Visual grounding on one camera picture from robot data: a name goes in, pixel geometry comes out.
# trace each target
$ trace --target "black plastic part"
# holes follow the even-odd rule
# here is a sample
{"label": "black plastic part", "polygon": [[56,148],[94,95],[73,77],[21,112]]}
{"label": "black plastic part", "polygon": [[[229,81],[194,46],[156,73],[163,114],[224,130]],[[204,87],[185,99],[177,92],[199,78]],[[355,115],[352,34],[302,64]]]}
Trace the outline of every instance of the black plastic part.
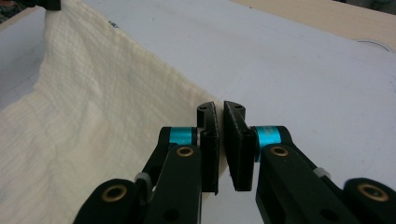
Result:
{"label": "black plastic part", "polygon": [[251,191],[258,147],[257,134],[246,125],[245,113],[242,105],[224,101],[224,146],[233,187],[237,191]]}
{"label": "black plastic part", "polygon": [[202,152],[202,192],[219,192],[219,126],[216,107],[208,102],[197,107],[197,128]]}
{"label": "black plastic part", "polygon": [[[305,163],[311,168],[311,170],[315,170],[318,168],[311,160],[309,160],[308,157],[305,156],[305,154],[299,148],[297,148],[297,146],[294,145],[291,139],[291,134],[285,126],[276,126],[276,128],[279,131],[282,145],[292,147],[294,151],[301,157],[301,159],[303,159]],[[330,180],[329,177],[323,176],[320,179],[323,181],[324,184],[327,185],[332,193],[334,193],[337,197],[341,199],[342,191]]]}
{"label": "black plastic part", "polygon": [[[126,194],[115,202],[103,200],[103,193],[112,186],[122,185],[126,188]],[[91,194],[88,200],[80,208],[74,224],[125,224],[137,223],[143,216],[140,207],[139,187],[131,181],[122,179],[109,180]]]}
{"label": "black plastic part", "polygon": [[46,10],[59,11],[61,10],[61,0],[14,0],[26,7],[43,7]]}
{"label": "black plastic part", "polygon": [[45,8],[46,10],[51,10],[51,11],[61,10],[61,0],[39,0],[37,5]]}
{"label": "black plastic part", "polygon": [[[191,148],[193,153],[180,156],[177,150],[183,147]],[[201,223],[201,158],[196,146],[170,149],[145,224]]]}
{"label": "black plastic part", "polygon": [[346,182],[345,204],[361,223],[396,223],[396,192],[371,179],[356,178]]}
{"label": "black plastic part", "polygon": [[151,183],[153,186],[157,185],[158,178],[160,177],[163,169],[163,163],[169,151],[169,136],[171,129],[171,127],[161,128],[158,137],[158,144],[142,171],[142,173],[146,173],[151,177]]}
{"label": "black plastic part", "polygon": [[[279,156],[271,148],[288,151]],[[267,223],[359,223],[294,147],[262,150],[256,203]]]}
{"label": "black plastic part", "polygon": [[198,129],[192,127],[192,137],[191,137],[191,142],[193,145],[197,146],[198,144]]}

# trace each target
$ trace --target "screw hole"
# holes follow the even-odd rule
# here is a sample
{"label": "screw hole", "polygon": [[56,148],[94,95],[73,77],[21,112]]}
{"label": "screw hole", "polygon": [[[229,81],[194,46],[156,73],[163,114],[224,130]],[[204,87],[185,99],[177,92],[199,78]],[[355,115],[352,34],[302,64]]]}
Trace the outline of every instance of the screw hole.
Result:
{"label": "screw hole", "polygon": [[272,154],[277,155],[277,156],[289,155],[289,152],[283,147],[273,147],[273,148],[271,148],[271,152],[272,152]]}
{"label": "screw hole", "polygon": [[114,203],[126,195],[126,187],[123,185],[113,185],[102,193],[102,200],[107,203]]}
{"label": "screw hole", "polygon": [[163,213],[163,218],[165,221],[176,221],[178,220],[178,211],[176,209],[169,209]]}
{"label": "screw hole", "polygon": [[337,214],[335,214],[334,211],[332,211],[330,209],[320,210],[320,215],[332,222],[338,221],[338,219],[339,219]]}
{"label": "screw hole", "polygon": [[176,150],[176,153],[180,157],[189,157],[194,153],[194,150],[190,147],[181,147]]}
{"label": "screw hole", "polygon": [[358,190],[374,201],[385,202],[389,199],[388,194],[384,190],[371,184],[360,184],[358,185]]}

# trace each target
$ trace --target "white cloth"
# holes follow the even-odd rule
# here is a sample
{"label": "white cloth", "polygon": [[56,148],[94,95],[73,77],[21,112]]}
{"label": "white cloth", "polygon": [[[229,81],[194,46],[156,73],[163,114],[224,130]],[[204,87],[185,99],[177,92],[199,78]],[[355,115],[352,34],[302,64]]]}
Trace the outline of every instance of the white cloth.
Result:
{"label": "white cloth", "polygon": [[73,222],[99,184],[134,179],[162,126],[220,105],[79,0],[47,12],[45,41],[35,90],[0,113],[0,223]]}

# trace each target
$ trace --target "brass screw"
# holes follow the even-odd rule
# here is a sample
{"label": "brass screw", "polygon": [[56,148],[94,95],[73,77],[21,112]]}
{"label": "brass screw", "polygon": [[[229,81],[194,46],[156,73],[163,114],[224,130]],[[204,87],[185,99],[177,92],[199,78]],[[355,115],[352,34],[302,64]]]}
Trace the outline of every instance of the brass screw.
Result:
{"label": "brass screw", "polygon": [[107,203],[114,203],[126,195],[126,187],[123,185],[113,185],[102,193],[102,200]]}
{"label": "brass screw", "polygon": [[389,196],[384,190],[371,184],[359,184],[358,190],[364,196],[374,201],[386,202],[389,200]]}
{"label": "brass screw", "polygon": [[272,147],[271,153],[276,156],[282,156],[282,157],[289,155],[289,152],[283,147]]}
{"label": "brass screw", "polygon": [[189,157],[194,153],[194,150],[190,147],[181,147],[176,150],[176,153],[180,157]]}

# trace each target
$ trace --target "white table surface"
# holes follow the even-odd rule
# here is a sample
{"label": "white table surface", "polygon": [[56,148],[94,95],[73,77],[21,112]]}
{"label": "white table surface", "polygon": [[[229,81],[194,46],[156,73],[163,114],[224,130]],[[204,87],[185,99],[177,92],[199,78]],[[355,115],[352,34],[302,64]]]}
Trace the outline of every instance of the white table surface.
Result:
{"label": "white table surface", "polygon": [[[288,127],[340,188],[368,177],[396,189],[396,54],[227,0],[85,2],[203,89],[244,105],[248,125]],[[43,20],[39,9],[0,32],[0,109],[38,78]],[[261,223],[254,197],[234,192],[226,171],[202,222]]]}

